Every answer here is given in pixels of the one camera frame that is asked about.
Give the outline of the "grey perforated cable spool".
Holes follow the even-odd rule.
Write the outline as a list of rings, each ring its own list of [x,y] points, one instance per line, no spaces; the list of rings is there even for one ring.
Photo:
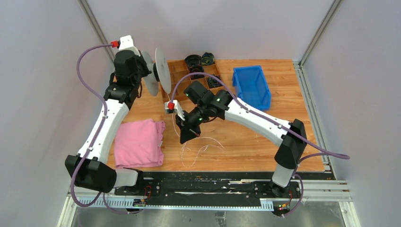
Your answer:
[[[148,92],[152,96],[157,96],[158,86],[161,85],[163,90],[169,94],[172,89],[171,75],[167,58],[162,49],[156,48],[154,61],[148,52],[143,51],[141,54],[146,62],[147,69],[150,71],[150,73],[143,78]]]

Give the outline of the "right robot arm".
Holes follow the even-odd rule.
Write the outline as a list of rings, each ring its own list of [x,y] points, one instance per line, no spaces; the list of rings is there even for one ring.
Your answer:
[[[214,94],[197,81],[190,84],[184,94],[195,104],[190,112],[184,111],[177,100],[172,99],[165,104],[167,113],[176,114],[180,143],[184,144],[199,137],[200,125],[216,118],[245,126],[278,146],[274,156],[276,168],[265,191],[275,197],[291,194],[289,182],[306,148],[305,126],[302,121],[295,119],[289,122],[275,118],[232,96],[227,90],[221,89]]]

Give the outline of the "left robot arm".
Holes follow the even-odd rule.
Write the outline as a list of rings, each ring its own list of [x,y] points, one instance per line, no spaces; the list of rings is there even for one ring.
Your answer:
[[[133,195],[144,192],[143,172],[132,168],[113,169],[107,158],[122,120],[133,102],[141,96],[142,79],[152,75],[153,60],[147,52],[139,55],[130,50],[119,51],[114,60],[115,71],[101,96],[104,105],[95,126],[83,147],[74,156],[68,155],[65,166],[72,186],[109,193],[126,187]]]

